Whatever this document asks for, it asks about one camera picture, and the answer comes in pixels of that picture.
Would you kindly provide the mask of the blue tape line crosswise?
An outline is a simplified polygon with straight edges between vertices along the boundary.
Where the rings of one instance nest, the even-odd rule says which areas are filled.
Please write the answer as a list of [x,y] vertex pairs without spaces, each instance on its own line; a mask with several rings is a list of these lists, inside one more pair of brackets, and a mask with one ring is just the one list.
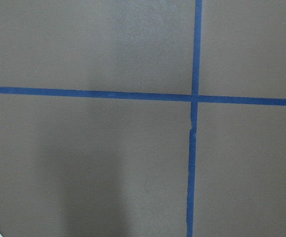
[[277,98],[159,94],[28,87],[3,86],[0,87],[0,94],[286,106],[286,99]]

